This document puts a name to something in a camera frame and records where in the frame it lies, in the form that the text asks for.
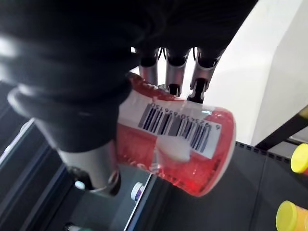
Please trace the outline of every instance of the silver metal part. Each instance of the silver metal part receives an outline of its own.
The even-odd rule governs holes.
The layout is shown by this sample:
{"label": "silver metal part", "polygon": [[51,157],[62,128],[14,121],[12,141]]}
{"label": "silver metal part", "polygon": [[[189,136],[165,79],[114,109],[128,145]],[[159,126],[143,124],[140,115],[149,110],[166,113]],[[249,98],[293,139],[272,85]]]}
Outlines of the silver metal part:
{"label": "silver metal part", "polygon": [[[78,169],[86,174],[93,187],[90,192],[108,195],[114,189],[120,177],[116,164],[115,148],[115,142],[110,141],[104,146],[87,152],[68,153],[58,150],[58,153],[68,169]],[[83,183],[86,188],[86,180],[78,175],[78,171],[76,174],[74,173],[73,171],[73,175],[78,179],[76,186],[83,188]]]}
{"label": "silver metal part", "polygon": [[158,85],[158,74],[157,74],[157,62],[158,62],[159,49],[155,50],[156,63],[153,66],[142,66],[139,65],[139,73],[149,83],[157,86]]}
{"label": "silver metal part", "polygon": [[184,80],[185,67],[188,60],[188,54],[185,55],[185,63],[180,66],[171,65],[168,58],[168,49],[167,49],[167,67],[166,67],[166,86],[169,87],[170,84],[176,84],[180,87],[178,96],[180,96],[182,91],[182,85]]}
{"label": "silver metal part", "polygon": [[210,84],[210,81],[212,79],[213,73],[215,71],[215,68],[220,60],[220,57],[217,58],[217,62],[212,67],[202,67],[199,63],[199,58],[200,58],[200,49],[198,49],[197,53],[197,59],[196,59],[196,64],[194,66],[193,74],[192,74],[192,81],[191,81],[191,90],[195,88],[196,85],[196,80],[198,78],[203,78],[206,80],[206,85],[204,88],[204,92],[208,89],[208,86]]}

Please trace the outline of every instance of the plastic packaging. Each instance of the plastic packaging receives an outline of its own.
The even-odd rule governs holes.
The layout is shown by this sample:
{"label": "plastic packaging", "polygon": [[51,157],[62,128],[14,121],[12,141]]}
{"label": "plastic packaging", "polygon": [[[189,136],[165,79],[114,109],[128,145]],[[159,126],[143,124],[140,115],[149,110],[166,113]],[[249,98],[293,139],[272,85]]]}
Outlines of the plastic packaging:
{"label": "plastic packaging", "polygon": [[308,210],[284,201],[276,216],[277,231],[308,231]]}
{"label": "plastic packaging", "polygon": [[235,121],[223,108],[182,100],[131,74],[121,104],[118,161],[137,166],[194,196],[219,181],[235,145]]}
{"label": "plastic packaging", "polygon": [[293,172],[308,175],[308,144],[303,143],[294,150],[291,169]]}

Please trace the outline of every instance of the barcode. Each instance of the barcode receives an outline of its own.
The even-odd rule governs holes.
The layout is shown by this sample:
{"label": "barcode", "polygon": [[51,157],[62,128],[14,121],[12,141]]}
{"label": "barcode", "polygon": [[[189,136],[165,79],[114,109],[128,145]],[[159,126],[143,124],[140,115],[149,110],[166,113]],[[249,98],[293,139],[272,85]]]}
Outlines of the barcode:
{"label": "barcode", "polygon": [[203,153],[210,135],[214,130],[215,138],[218,141],[220,134],[220,125],[213,122],[196,123],[188,119],[165,112],[161,109],[154,108],[153,105],[148,104],[145,108],[142,117],[139,121],[138,127],[148,132],[157,135],[168,136],[182,136],[190,144],[191,148],[199,153]]}

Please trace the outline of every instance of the small bottle cap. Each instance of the small bottle cap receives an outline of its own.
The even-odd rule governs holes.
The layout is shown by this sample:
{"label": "small bottle cap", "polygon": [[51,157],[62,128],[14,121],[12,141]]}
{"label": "small bottle cap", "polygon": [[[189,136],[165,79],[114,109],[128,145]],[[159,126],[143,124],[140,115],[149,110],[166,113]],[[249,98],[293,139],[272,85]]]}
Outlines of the small bottle cap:
{"label": "small bottle cap", "polygon": [[278,231],[295,231],[297,221],[296,206],[290,201],[284,201],[279,206],[276,215]]}
{"label": "small bottle cap", "polygon": [[144,190],[144,186],[142,183],[137,182],[133,188],[133,190],[131,191],[130,197],[132,200],[134,201],[138,201],[142,192]]}
{"label": "small bottle cap", "polygon": [[308,144],[299,145],[291,158],[291,169],[296,173],[303,173],[308,168]]}

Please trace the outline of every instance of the white label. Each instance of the white label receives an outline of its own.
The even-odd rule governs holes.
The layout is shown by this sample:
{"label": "white label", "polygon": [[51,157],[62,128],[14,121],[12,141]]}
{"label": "white label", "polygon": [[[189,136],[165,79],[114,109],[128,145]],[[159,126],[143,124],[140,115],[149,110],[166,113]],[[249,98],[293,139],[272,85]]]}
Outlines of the white label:
{"label": "white label", "polygon": [[181,137],[195,152],[211,159],[221,132],[221,124],[204,120],[211,111],[183,101],[155,101],[138,95],[120,108],[119,123],[156,136]]}

